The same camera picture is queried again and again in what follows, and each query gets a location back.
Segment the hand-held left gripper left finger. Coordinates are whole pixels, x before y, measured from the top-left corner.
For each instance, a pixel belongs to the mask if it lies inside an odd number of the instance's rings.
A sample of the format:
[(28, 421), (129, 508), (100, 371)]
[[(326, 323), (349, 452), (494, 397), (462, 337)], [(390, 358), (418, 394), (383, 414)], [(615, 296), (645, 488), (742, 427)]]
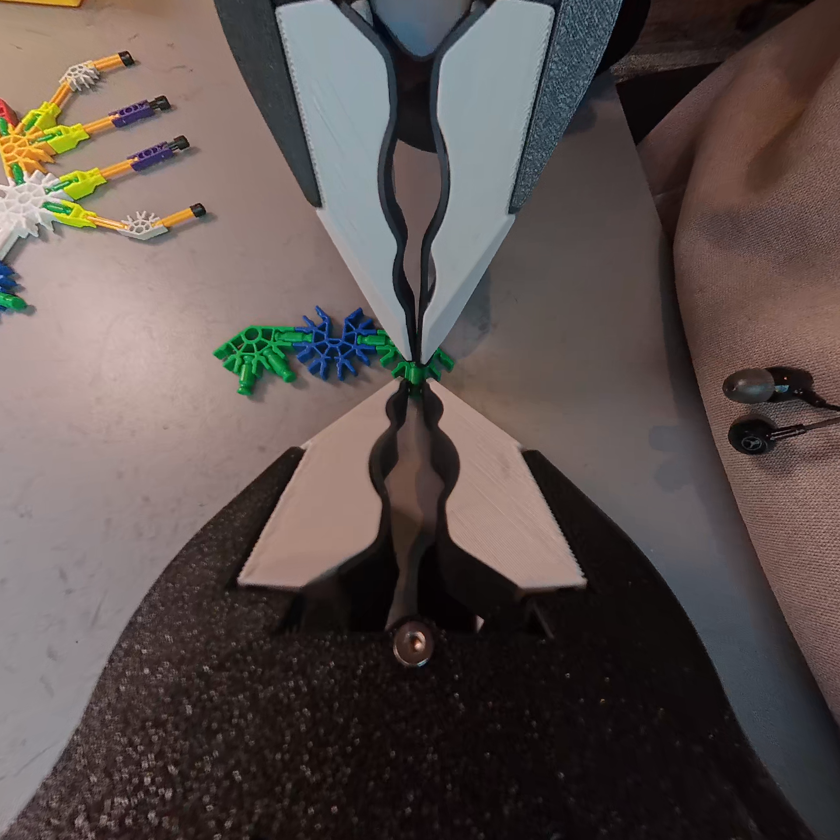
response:
[(299, 592), (367, 560), (394, 560), (385, 478), (408, 396), (405, 381), (390, 381), (302, 446), (238, 585)]

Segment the green and blue toy assembly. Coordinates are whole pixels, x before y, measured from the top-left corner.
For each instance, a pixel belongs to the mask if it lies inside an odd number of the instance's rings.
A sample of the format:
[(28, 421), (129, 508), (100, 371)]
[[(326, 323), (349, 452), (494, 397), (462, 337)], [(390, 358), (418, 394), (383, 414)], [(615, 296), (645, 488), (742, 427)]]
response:
[(298, 373), (293, 362), (322, 381), (335, 375), (344, 382), (347, 376), (357, 376), (360, 364), (371, 365), (377, 358), (392, 377), (404, 379), (412, 388), (427, 380), (439, 381), (444, 371), (455, 367), (455, 360), (443, 349), (424, 364), (408, 360), (362, 308), (352, 311), (340, 330), (321, 308), (316, 308), (316, 315), (315, 319), (304, 317), (297, 327), (251, 325), (215, 349), (213, 356), (237, 376), (238, 394), (252, 396), (266, 373), (294, 382)]

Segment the multicoloured toy hand assembly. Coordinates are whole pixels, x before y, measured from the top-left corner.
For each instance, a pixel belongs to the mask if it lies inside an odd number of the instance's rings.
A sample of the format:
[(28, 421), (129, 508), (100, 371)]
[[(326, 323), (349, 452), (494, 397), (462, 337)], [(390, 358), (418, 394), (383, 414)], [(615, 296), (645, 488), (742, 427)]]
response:
[(42, 229), (55, 224), (76, 229), (107, 229), (139, 241), (168, 233), (173, 227), (204, 217), (205, 206), (196, 203), (165, 217), (140, 211), (124, 219), (102, 217), (87, 210), (81, 200), (102, 186), (129, 174), (145, 172), (174, 160), (191, 147), (183, 135), (155, 143), (130, 154), (125, 160), (104, 168), (76, 170), (62, 175), (49, 172), (56, 157), (73, 151), (95, 135), (123, 130), (135, 123), (168, 112), (172, 105), (165, 96), (143, 99), (87, 123), (60, 124), (58, 119), (71, 98), (97, 86), (112, 70), (134, 65), (129, 51), (70, 66), (49, 100), (29, 110), (23, 118), (1, 100), (1, 312), (24, 312), (28, 304), (19, 294), (17, 273), (6, 262), (17, 242), (38, 237)]

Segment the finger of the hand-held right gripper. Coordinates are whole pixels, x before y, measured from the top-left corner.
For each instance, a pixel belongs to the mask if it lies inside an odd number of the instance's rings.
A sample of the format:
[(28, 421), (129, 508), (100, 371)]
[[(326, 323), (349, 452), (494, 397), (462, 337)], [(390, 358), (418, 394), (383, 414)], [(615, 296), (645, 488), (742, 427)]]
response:
[(381, 326), (413, 361), (407, 230), (392, 177), (392, 56), (373, 25), (345, 2), (283, 3), (276, 20), (318, 184), (317, 215)]
[(437, 50), (430, 111), (442, 181), (422, 247), (423, 363), (515, 221), (511, 195), (554, 18), (550, 3), (497, 1), (469, 13)]

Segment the person's beige sweatshirt torso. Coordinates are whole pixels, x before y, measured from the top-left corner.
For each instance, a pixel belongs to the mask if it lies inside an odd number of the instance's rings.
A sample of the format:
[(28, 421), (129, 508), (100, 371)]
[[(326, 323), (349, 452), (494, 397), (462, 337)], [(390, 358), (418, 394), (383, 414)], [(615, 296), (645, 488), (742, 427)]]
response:
[(736, 452), (721, 384), (775, 365), (838, 404), (839, 2), (811, 2), (715, 70), (640, 144), (712, 435), (786, 622), (835, 718), (838, 427)]

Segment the grey desk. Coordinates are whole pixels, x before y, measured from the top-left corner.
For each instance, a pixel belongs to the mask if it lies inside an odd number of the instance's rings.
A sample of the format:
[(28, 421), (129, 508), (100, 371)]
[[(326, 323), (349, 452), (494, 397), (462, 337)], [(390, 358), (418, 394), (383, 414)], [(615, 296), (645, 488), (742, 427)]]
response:
[[(2, 4), (2, 98), (26, 112), (78, 62), (134, 66), (67, 110), (173, 110), (64, 157), (192, 147), (97, 191), (105, 217), (208, 215), (143, 243), (57, 225), (11, 261), (34, 307), (2, 319), (2, 827), (76, 726), (176, 552), (285, 449), (389, 379), (265, 378), (214, 358), (250, 324), (365, 306), (240, 76), (212, 2)], [(774, 599), (712, 441), (669, 254), (612, 80), (547, 166), (447, 350), (447, 387), (542, 451), (646, 553), (696, 625), (757, 753), (838, 838), (838, 732)]]

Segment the black wired earphones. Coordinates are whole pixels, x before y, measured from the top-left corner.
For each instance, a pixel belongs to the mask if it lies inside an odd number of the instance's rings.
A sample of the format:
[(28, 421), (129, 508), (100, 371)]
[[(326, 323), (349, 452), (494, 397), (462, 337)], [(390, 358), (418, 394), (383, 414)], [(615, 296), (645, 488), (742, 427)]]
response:
[(803, 369), (776, 365), (735, 371), (723, 381), (721, 392), (730, 402), (744, 406), (801, 402), (833, 414), (815, 423), (788, 426), (775, 426), (762, 416), (746, 416), (728, 430), (730, 446), (743, 455), (767, 455), (779, 442), (839, 424), (839, 405), (818, 395), (812, 374)]

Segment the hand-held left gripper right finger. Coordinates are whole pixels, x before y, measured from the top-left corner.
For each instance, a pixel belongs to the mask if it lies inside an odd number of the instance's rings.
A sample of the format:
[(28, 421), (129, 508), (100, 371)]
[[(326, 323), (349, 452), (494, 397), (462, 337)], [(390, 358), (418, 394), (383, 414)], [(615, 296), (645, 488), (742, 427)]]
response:
[(581, 590), (585, 575), (519, 442), (440, 383), (423, 386), (432, 467), (444, 487), (436, 547), (453, 597)]

